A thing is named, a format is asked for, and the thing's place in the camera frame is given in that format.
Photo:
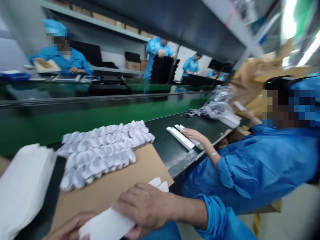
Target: cardboard sheet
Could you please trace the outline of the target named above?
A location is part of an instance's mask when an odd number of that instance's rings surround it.
[[[95,211],[97,214],[110,207],[112,201],[137,182],[148,183],[156,177],[173,184],[167,168],[152,144],[134,152],[137,162],[126,168],[96,179],[92,185],[81,190],[60,194],[51,229],[55,229],[81,211]]]

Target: white folded box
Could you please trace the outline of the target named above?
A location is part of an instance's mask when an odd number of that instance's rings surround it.
[[[39,144],[21,148],[0,179],[0,239],[12,240],[42,208],[57,155]]]
[[[190,151],[195,145],[186,138],[182,133],[172,127],[167,127],[169,133],[171,133],[188,151]]]
[[[150,185],[157,187],[162,192],[169,192],[168,183],[160,183],[160,178],[155,178],[149,182]],[[109,208],[81,227],[79,237],[81,239],[89,235],[90,240],[119,240],[129,232],[134,225],[135,223],[129,218]]]

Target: worker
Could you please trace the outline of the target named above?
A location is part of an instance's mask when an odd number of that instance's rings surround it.
[[[192,56],[191,58],[188,58],[186,60],[186,62],[183,65],[183,74],[182,74],[181,81],[182,81],[183,77],[188,77],[189,74],[197,75],[197,73],[199,72],[199,63],[198,63],[198,61],[201,58],[202,58],[202,54],[196,52],[194,54],[194,56]]]
[[[211,72],[209,72],[209,73],[207,74],[207,77],[208,77],[208,78],[211,78],[211,79],[216,79],[217,74],[218,74],[218,72],[213,69]]]
[[[43,20],[46,34],[51,38],[52,46],[42,49],[34,56],[29,57],[31,64],[37,61],[45,68],[50,67],[48,60],[52,59],[61,68],[63,74],[92,75],[93,70],[84,55],[70,45],[70,33],[62,24],[52,19]]]
[[[256,240],[252,231],[216,196],[201,194],[190,199],[161,192],[146,183],[137,183],[122,193],[112,208],[137,224],[125,235],[128,240],[139,239],[155,229],[158,230],[142,239],[181,240],[176,221],[193,225],[204,239]],[[79,214],[43,240],[78,240],[79,228],[93,216],[91,213]]]
[[[252,112],[244,111],[255,125],[253,134],[218,151],[201,133],[185,129],[183,133],[199,141],[207,156],[176,179],[183,195],[218,196],[239,215],[280,199],[303,183],[318,182],[320,109],[315,107],[314,95],[320,98],[320,77],[315,78],[290,88],[286,85],[290,80],[270,80],[268,93],[263,92],[273,97],[272,112],[263,113],[269,119],[261,125]],[[262,109],[270,109],[265,96],[262,102]]]
[[[174,57],[174,51],[171,50],[168,45],[168,40],[164,38],[153,38],[147,43],[147,53],[149,53],[149,60],[146,66],[146,70],[143,75],[143,79],[146,82],[150,82],[151,72],[153,68],[154,57],[158,55],[159,58]]]

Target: blue cap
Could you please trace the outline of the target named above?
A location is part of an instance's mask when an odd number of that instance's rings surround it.
[[[62,24],[53,19],[42,20],[46,33],[54,37],[66,37],[68,36],[68,29]]]

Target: black monitor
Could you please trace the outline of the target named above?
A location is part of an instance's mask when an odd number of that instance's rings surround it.
[[[102,67],[100,46],[84,42],[73,41],[72,47],[81,52],[91,65]]]

